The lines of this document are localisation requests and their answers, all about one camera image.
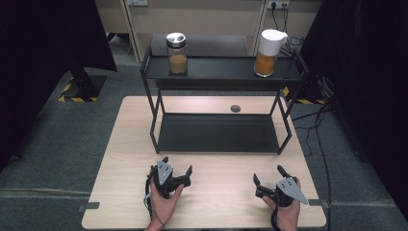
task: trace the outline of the wooden table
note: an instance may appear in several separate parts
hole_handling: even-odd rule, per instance
[[[182,113],[267,114],[273,96],[167,96],[166,110]],[[279,110],[272,115],[278,140],[286,136]],[[149,137],[152,113],[147,97],[124,98],[104,159],[89,198],[99,202],[97,209],[86,209],[86,229],[142,229],[150,221],[143,204],[146,175],[150,166],[168,156],[173,176],[180,176],[192,165],[191,186],[184,188],[168,229],[176,228],[270,228],[271,209],[255,196],[252,181],[256,173],[262,185],[274,189],[282,180],[281,165],[297,176],[308,199],[319,199],[299,141],[290,121],[293,137],[280,156],[276,153],[176,153],[156,154]],[[160,130],[160,116],[156,133]],[[326,223],[321,206],[303,205],[299,227],[321,227]]]

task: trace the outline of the glass jar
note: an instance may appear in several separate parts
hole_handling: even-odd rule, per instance
[[[276,56],[264,55],[258,51],[255,61],[255,73],[261,77],[268,77],[275,69]]]
[[[254,65],[258,76],[268,77],[273,73],[281,46],[286,42],[288,35],[276,30],[264,30]]]
[[[186,37],[181,33],[171,33],[166,40],[170,71],[174,74],[185,73],[188,66]]]

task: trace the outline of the lower shelf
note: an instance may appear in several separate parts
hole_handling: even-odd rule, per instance
[[[278,152],[270,115],[165,114],[160,151]]]

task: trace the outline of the black lid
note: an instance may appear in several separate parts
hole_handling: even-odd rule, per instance
[[[167,46],[171,48],[182,48],[186,45],[186,37],[181,33],[171,33],[166,37]]]

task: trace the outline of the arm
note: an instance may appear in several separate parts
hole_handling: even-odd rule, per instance
[[[300,188],[300,182],[297,180],[296,183]],[[275,202],[273,202],[273,200],[271,200],[267,196],[263,196],[262,199],[272,210],[275,209],[276,204]],[[296,231],[299,213],[300,201],[298,200],[294,200],[288,207],[279,207],[276,218],[276,225],[281,229],[281,231]]]
[[[150,202],[153,211],[153,219],[150,221],[149,225],[147,225],[145,229],[146,231],[162,230],[165,224],[168,223],[173,216],[183,188],[184,185],[180,185],[170,199],[165,199],[157,190],[153,180],[150,181]]]

